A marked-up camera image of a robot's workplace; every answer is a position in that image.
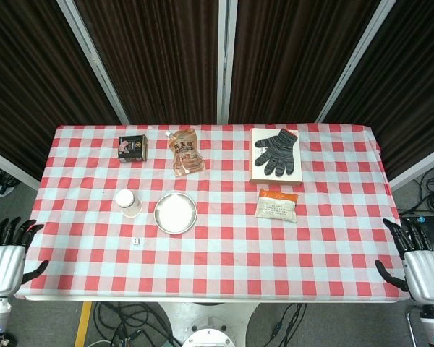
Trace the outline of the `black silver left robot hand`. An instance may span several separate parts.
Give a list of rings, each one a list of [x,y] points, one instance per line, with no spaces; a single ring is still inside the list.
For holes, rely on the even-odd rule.
[[[22,222],[21,217],[0,222],[0,298],[14,295],[21,285],[36,279],[48,267],[49,261],[44,260],[35,270],[24,271],[33,238],[43,227],[35,220]]]

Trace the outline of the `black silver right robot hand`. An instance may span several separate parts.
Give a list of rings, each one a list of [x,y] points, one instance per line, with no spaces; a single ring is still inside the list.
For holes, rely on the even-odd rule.
[[[402,222],[400,226],[383,219],[402,261],[404,278],[392,276],[380,260],[375,261],[375,266],[385,282],[410,293],[419,304],[434,305],[434,247],[420,226],[406,218]]]

